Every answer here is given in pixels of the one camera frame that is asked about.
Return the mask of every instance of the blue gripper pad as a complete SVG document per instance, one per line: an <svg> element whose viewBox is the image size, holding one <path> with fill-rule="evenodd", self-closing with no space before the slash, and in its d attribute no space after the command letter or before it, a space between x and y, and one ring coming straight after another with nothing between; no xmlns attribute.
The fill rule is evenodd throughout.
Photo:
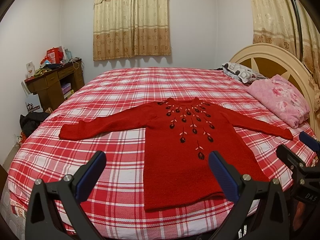
<svg viewBox="0 0 320 240"><path fill-rule="evenodd" d="M237 203L239 200L239 186L228 171L228 169L233 168L233 172L236 169L226 163L226 161L221 157L221 155L214 151L209 154L209 167L217 179L220 187L223 190L226 199L232 201L233 203Z"/></svg>
<svg viewBox="0 0 320 240"><path fill-rule="evenodd" d="M313 139L307 133L301 132L299 134L299 140L302 141L305 145L307 145L314 152L319 152L320 151L319 142L316 139Z"/></svg>
<svg viewBox="0 0 320 240"><path fill-rule="evenodd" d="M78 202L88 199L93 187L106 166L107 158L104 152L96 152L91 160L81 166L75 174L75 198Z"/></svg>

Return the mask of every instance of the bed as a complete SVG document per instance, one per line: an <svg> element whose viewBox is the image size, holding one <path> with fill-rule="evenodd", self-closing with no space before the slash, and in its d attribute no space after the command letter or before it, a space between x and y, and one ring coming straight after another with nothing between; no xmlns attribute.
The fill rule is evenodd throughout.
<svg viewBox="0 0 320 240"><path fill-rule="evenodd" d="M306 97L314 109L314 91L305 67L283 49L270 44L244 48L231 62L247 65L271 77L286 77ZM63 124L91 120L150 101L168 97L188 100L199 97L283 129L287 124L277 118L244 90L244 85L219 70L185 68L133 68L105 72L63 103L23 144L13 160L4 190L2 206L10 206L15 226L24 238L24 216L34 181L57 181L65 174L74 174L98 150L107 156L106 168L82 208L104 236L113 239L174 239L197 235L221 225L233 204L227 200L209 199L193 205L145 213L143 208L144 129L102 134L83 141L59 140ZM276 157L276 147L286 144L307 164L315 156L298 139L301 131L315 136L319 125L313 111L309 121L291 129L293 141L236 128L253 151L264 173L279 178L284 190L291 185L291 172ZM251 212L257 208L252 205ZM71 223L58 203L66 228ZM13 225L21 217L20 225Z"/></svg>

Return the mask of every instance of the neckline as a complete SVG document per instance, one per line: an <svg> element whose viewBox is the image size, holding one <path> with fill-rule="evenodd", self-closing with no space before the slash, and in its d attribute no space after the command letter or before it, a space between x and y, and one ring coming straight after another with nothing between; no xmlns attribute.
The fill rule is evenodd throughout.
<svg viewBox="0 0 320 240"><path fill-rule="evenodd" d="M191 106L191 105L198 105L198 103L200 103L200 99L199 98L194 98L193 100L187 100L187 101L177 101L174 100L173 98L168 98L168 102L172 103L173 105L179 105L179 106Z"/></svg>

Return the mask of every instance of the curved headboard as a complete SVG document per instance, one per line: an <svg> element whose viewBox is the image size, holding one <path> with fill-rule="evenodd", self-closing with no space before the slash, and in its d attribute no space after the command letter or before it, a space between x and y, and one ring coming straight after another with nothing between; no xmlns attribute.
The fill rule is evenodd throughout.
<svg viewBox="0 0 320 240"><path fill-rule="evenodd" d="M309 81L310 73L294 55L278 46L258 43L239 51L230 62L252 68L268 78L279 74L292 83L307 100L310 106L309 124L316 136L320 136L320 123L315 115L315 91Z"/></svg>

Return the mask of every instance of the white wall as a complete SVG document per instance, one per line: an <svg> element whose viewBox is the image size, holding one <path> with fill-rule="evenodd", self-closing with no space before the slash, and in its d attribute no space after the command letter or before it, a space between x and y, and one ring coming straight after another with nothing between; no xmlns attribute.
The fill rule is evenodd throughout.
<svg viewBox="0 0 320 240"><path fill-rule="evenodd" d="M216 0L169 0L171 57L136 57L93 62L94 0L63 0L61 41L85 64L84 81L122 67L213 68L217 46Z"/></svg>
<svg viewBox="0 0 320 240"><path fill-rule="evenodd" d="M242 48L251 45L253 19L251 0L217 0L218 45L215 65L228 62Z"/></svg>
<svg viewBox="0 0 320 240"><path fill-rule="evenodd" d="M61 0L16 0L0 23L0 164L21 133L20 114L27 114L21 81L26 64L37 66L47 49L60 45Z"/></svg>

